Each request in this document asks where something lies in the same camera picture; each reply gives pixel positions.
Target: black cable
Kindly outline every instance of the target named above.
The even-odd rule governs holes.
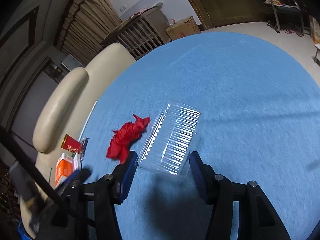
[[[16,158],[21,166],[29,173],[31,178],[38,184],[43,192],[53,200],[53,202],[65,212],[70,214],[75,219],[95,227],[95,222],[88,217],[85,217],[73,209],[69,208],[68,205],[60,198],[60,196],[54,191],[50,184],[45,180],[42,174],[38,171],[36,166],[32,163],[29,157],[21,149],[19,144],[8,134],[8,132],[0,126],[0,143],[7,148],[7,150]]]
[[[320,221],[316,225],[315,229],[313,229],[313,231],[311,232],[307,240],[319,240],[319,238],[320,238]]]

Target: cream leather sofa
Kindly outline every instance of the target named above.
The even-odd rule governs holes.
[[[86,68],[75,68],[68,73],[50,96],[37,121],[33,144],[38,150],[36,167],[52,187],[57,160],[63,152],[68,153],[61,149],[65,134],[78,139],[95,101],[134,62],[122,45],[113,43]],[[23,201],[20,208],[24,228],[34,238],[28,225],[30,213]]]

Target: sofa armrest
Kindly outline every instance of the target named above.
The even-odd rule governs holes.
[[[78,67],[69,72],[54,90],[38,118],[33,133],[33,145],[37,151],[44,153],[49,149],[63,114],[87,79],[86,70]]]

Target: wooden door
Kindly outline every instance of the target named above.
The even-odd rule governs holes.
[[[263,21],[265,8],[261,0],[200,0],[213,26]]]

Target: small table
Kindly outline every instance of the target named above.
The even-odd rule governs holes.
[[[316,62],[317,61],[317,54],[318,54],[318,51],[320,50],[320,43],[315,44],[315,47],[317,48],[316,55],[315,55],[315,62]]]
[[[119,163],[106,159],[112,130],[134,121],[132,114],[150,116],[152,124],[167,97],[203,111],[203,162],[231,181],[257,181],[291,239],[306,239],[320,214],[320,89],[308,72],[278,47],[244,34],[201,33],[163,45],[97,102],[84,131],[88,182]],[[131,150],[140,152],[151,126]],[[212,211],[190,172],[171,180],[141,169],[115,208],[123,240],[201,240]]]

